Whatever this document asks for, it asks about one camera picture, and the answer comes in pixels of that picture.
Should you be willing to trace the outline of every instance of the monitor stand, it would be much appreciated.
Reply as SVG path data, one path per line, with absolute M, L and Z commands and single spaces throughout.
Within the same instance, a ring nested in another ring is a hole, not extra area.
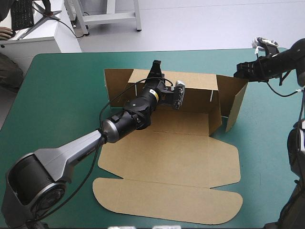
M 40 5 L 38 5 L 36 2 L 34 2 L 35 8 L 42 14 L 44 14 L 43 12 L 45 12 L 45 9 L 43 7 L 41 7 Z M 49 15 L 43 15 L 42 18 L 32 27 L 30 27 L 25 33 L 23 33 L 19 38 L 22 39 L 25 36 L 29 35 L 31 32 L 33 32 L 35 29 L 37 29 L 38 27 L 40 27 L 44 22 L 48 21 L 48 20 L 60 20 L 58 17 L 56 17 L 55 15 L 61 13 L 61 10 L 58 11 L 54 11 L 49 14 Z

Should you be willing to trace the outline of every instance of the wire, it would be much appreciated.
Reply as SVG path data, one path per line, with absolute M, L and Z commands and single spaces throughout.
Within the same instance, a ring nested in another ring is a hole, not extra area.
M 43 15 L 43 16 L 45 16 L 45 17 L 48 17 L 48 18 L 51 18 L 52 20 L 58 21 L 58 22 L 60 22 L 61 24 L 65 25 L 65 26 L 73 33 L 73 35 L 74 35 L 76 38 L 81 38 L 81 37 L 85 36 L 85 34 L 83 34 L 83 35 L 80 36 L 80 37 L 76 36 L 75 32 L 74 32 L 66 23 L 62 22 L 60 19 L 56 19 L 56 18 L 53 18 L 52 16 L 48 16 L 48 15 L 46 15 L 46 14 L 44 14 L 44 13 L 41 13 L 41 12 L 40 12 L 38 9 L 36 9 L 35 7 L 33 7 L 33 9 L 36 10 L 36 11 L 37 11 L 38 13 L 40 13 L 41 15 Z
M 290 96 L 292 96 L 292 95 L 298 93 L 298 91 L 295 91 L 295 92 L 292 92 L 292 93 L 290 93 L 290 94 L 285 94 L 285 95 L 279 94 L 278 92 L 276 92 L 276 91 L 271 87 L 271 85 L 269 84 L 269 82 L 266 82 L 266 83 L 267 83 L 268 87 L 271 89 L 271 91 L 273 91 L 275 94 L 279 95 L 280 97 L 290 97 Z
M 262 72 L 262 74 L 263 74 L 263 77 L 266 78 L 266 75 L 265 75 L 265 73 L 264 73 L 264 70 L 263 70 L 263 66 L 262 66 L 261 60 L 260 60 L 259 57 L 258 57 L 258 53 L 256 54 L 256 57 L 257 57 L 259 66 L 260 66 L 260 68 L 261 68 L 261 72 Z M 292 96 L 292 95 L 298 93 L 298 91 L 295 91 L 295 92 L 292 92 L 292 93 L 290 93 L 290 94 L 285 94 L 285 95 L 283 95 L 283 94 L 280 94 L 279 92 L 276 92 L 276 91 L 271 87 L 271 85 L 269 84 L 268 81 L 266 81 L 266 83 L 267 83 L 267 85 L 269 86 L 269 88 L 271 89 L 271 91 L 273 91 L 275 94 L 277 94 L 277 95 L 280 96 L 280 97 L 290 97 L 290 96 Z
M 165 79 L 165 78 L 162 78 L 162 77 L 150 77 L 150 78 L 146 78 L 146 79 L 141 79 L 135 83 L 133 83 L 131 86 L 127 87 L 124 91 L 122 91 L 121 93 L 119 93 L 118 95 L 116 95 L 113 99 L 111 99 L 102 109 L 101 109 L 101 112 L 100 112 L 100 128 L 102 128 L 102 113 L 105 111 L 105 109 L 115 100 L 117 99 L 118 97 L 120 97 L 122 94 L 124 94 L 126 91 L 128 91 L 129 89 L 131 89 L 132 87 L 134 87 L 135 85 L 143 82 L 143 81 L 146 81 L 146 80 L 153 80 L 153 79 L 161 79 L 161 80 L 165 80 L 167 82 L 169 82 L 171 84 L 171 86 L 173 86 L 173 83 L 172 81 L 168 80 L 168 79 Z

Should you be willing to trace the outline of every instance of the computer keyboard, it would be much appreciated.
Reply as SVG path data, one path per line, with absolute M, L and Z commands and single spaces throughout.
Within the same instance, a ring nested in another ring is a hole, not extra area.
M 34 25 L 32 0 L 15 0 L 10 8 L 11 28 L 22 30 Z

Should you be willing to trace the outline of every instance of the person's hand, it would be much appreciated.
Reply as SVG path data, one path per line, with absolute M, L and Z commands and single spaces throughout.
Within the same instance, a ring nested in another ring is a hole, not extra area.
M 0 27 L 0 40 L 8 40 L 11 38 L 10 35 L 13 34 L 13 30 L 7 27 Z

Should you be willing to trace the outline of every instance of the cardboard box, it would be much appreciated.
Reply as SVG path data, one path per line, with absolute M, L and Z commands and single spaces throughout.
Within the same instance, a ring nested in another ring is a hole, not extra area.
M 109 98 L 146 78 L 148 70 L 106 69 Z M 184 81 L 179 111 L 158 106 L 152 125 L 106 144 L 99 166 L 123 179 L 98 178 L 93 191 L 105 208 L 124 214 L 203 224 L 232 219 L 242 205 L 233 192 L 211 188 L 239 182 L 236 147 L 209 137 L 227 116 L 235 123 L 247 81 L 215 74 L 163 71 L 172 82 Z M 137 86 L 137 93 L 143 85 Z M 131 89 L 114 101 L 122 107 L 135 97 Z

